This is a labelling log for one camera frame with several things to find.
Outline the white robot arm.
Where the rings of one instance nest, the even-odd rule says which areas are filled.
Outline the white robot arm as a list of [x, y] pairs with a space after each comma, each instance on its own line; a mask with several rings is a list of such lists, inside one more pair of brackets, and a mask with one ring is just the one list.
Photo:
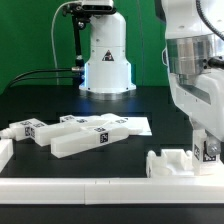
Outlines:
[[[224, 142], [224, 0], [154, 0], [166, 24], [163, 51], [175, 105], [205, 138], [210, 156]], [[125, 56], [126, 22], [112, 11], [113, 0], [84, 0], [90, 13], [91, 54], [80, 89], [97, 96], [136, 86]]]

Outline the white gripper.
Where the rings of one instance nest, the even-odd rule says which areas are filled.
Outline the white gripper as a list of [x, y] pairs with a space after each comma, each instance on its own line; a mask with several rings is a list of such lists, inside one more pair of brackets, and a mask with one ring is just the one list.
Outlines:
[[175, 105], [192, 119], [193, 136], [206, 137], [207, 130], [213, 135], [207, 137], [207, 153], [219, 155], [224, 141], [224, 72], [199, 75], [193, 87], [181, 86], [171, 73], [169, 83]]

